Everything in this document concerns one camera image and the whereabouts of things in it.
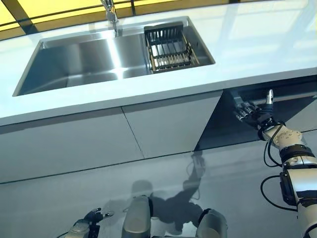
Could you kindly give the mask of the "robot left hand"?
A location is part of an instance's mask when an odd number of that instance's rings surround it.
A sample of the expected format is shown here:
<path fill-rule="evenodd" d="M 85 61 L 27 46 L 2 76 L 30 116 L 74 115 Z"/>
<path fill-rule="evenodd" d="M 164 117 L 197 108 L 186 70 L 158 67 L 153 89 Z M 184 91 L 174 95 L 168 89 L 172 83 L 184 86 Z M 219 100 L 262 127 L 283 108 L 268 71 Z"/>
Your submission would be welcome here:
<path fill-rule="evenodd" d="M 102 213 L 101 208 L 95 208 L 91 210 L 88 214 L 86 214 L 83 219 L 90 222 L 91 224 L 97 224 L 106 218 L 112 217 L 113 215 L 114 215 L 114 212 L 111 210 L 106 211 L 105 213 Z"/>

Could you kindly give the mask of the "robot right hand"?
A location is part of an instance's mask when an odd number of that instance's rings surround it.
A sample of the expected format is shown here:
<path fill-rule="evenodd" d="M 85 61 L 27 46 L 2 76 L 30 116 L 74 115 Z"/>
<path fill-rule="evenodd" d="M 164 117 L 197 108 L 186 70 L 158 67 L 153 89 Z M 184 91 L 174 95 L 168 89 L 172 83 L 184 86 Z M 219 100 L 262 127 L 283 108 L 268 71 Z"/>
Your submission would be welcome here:
<path fill-rule="evenodd" d="M 273 98 L 273 90 L 269 89 L 265 104 L 258 106 L 251 101 L 242 102 L 235 107 L 233 113 L 240 122 L 244 122 L 256 130 L 275 126 L 277 121 L 274 118 Z"/>

